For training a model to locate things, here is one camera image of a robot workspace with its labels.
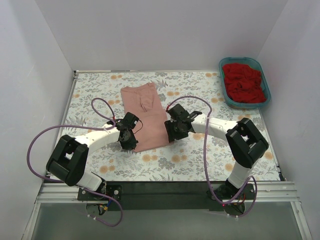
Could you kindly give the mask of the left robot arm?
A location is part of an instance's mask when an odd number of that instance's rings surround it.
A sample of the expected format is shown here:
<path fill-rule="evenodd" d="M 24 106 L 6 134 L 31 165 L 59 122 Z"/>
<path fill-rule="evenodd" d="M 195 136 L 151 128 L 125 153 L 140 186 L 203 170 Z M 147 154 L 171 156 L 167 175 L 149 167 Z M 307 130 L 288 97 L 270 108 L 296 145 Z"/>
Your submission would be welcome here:
<path fill-rule="evenodd" d="M 71 137 L 63 135 L 57 142 L 47 164 L 46 170 L 68 186 L 79 186 L 89 190 L 95 200 L 106 196 L 103 178 L 86 169 L 87 158 L 95 151 L 119 142 L 125 151 L 134 150 L 138 140 L 133 129 L 140 119 L 127 112 L 113 125 L 107 122 L 101 129 Z"/>

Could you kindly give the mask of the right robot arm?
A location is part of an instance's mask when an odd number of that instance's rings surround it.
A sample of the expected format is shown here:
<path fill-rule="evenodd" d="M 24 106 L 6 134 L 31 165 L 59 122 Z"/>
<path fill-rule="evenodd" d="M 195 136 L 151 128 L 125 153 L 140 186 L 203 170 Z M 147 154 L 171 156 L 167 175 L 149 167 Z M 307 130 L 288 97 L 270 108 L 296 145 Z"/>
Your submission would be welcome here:
<path fill-rule="evenodd" d="M 269 143 L 255 124 L 248 118 L 232 121 L 208 117 L 200 111 L 189 113 L 180 104 L 166 112 L 170 120 L 164 125 L 170 143 L 188 137 L 189 133 L 208 134 L 228 143 L 235 164 L 224 188 L 232 199 L 243 195 L 244 183 L 269 148 Z"/>

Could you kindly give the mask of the pink t shirt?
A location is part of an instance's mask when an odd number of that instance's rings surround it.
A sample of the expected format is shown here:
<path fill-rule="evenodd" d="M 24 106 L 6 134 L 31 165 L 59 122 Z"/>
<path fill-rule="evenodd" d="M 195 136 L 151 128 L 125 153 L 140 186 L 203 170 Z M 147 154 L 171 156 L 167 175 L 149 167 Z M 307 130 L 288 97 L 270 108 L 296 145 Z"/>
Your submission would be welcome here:
<path fill-rule="evenodd" d="M 167 114 L 162 106 L 153 82 L 138 87 L 124 87 L 120 90 L 124 111 L 136 115 L 142 123 L 137 124 L 135 134 L 138 143 L 135 153 L 144 152 L 169 144 L 165 121 Z"/>

